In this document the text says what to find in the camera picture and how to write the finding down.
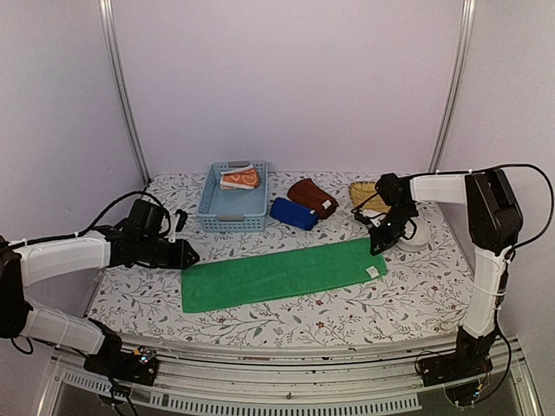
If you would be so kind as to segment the orange bunny pattern towel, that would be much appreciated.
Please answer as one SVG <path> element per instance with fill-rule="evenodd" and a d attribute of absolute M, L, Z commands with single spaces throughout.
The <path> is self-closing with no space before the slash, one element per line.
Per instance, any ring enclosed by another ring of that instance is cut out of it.
<path fill-rule="evenodd" d="M 259 187 L 260 178 L 253 164 L 232 169 L 220 174 L 219 186 L 224 191 L 254 190 Z"/>

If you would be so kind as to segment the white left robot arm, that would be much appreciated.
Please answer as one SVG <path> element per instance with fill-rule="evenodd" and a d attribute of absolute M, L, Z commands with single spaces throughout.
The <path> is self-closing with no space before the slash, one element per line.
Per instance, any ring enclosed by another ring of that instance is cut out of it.
<path fill-rule="evenodd" d="M 92 355 L 111 376 L 129 367 L 121 338 L 110 328 L 67 315 L 26 298 L 24 291 L 39 282 L 84 270 L 119 266 L 186 270 L 199 255 L 176 237 L 187 221 L 158 203 L 134 201 L 129 214 L 115 225 L 93 223 L 73 234 L 40 237 L 18 243 L 1 242 L 1 336 L 34 338 Z"/>

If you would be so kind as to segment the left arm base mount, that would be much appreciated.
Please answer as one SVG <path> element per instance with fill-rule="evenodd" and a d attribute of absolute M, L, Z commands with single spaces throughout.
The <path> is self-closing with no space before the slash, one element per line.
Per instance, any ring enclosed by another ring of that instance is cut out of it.
<path fill-rule="evenodd" d="M 96 354 L 88 354 L 83 367 L 90 373 L 99 374 L 109 380 L 122 380 L 152 387 L 156 379 L 159 361 L 156 351 L 139 346 L 131 352 L 122 349 L 122 340 L 115 333 L 105 335 Z"/>

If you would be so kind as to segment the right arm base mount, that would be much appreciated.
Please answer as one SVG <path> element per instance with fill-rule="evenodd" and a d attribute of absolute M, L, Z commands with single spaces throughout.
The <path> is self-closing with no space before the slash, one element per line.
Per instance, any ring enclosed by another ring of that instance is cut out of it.
<path fill-rule="evenodd" d="M 425 387 L 487 374 L 493 369 L 490 359 L 492 343 L 457 341 L 450 354 L 424 354 L 415 362 L 416 372 Z"/>

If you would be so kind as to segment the green towel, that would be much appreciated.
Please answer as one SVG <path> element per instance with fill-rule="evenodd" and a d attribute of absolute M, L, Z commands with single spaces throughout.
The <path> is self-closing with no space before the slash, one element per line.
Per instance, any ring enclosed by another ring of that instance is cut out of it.
<path fill-rule="evenodd" d="M 366 283 L 387 275 L 358 238 L 301 250 L 195 265 L 181 275 L 182 309 L 203 313 Z"/>

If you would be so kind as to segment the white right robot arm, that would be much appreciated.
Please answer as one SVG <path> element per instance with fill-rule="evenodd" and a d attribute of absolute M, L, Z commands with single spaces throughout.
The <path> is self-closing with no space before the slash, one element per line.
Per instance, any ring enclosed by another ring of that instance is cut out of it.
<path fill-rule="evenodd" d="M 505 173 L 483 172 L 382 175 L 375 192 L 389 207 L 380 224 L 369 228 L 370 253 L 378 255 L 405 237 L 406 224 L 418 216 L 416 205 L 436 202 L 463 205 L 474 246 L 473 290 L 466 317 L 458 330 L 448 370 L 466 378 L 489 354 L 498 330 L 496 310 L 504 300 L 507 265 L 523 226 L 522 213 Z"/>

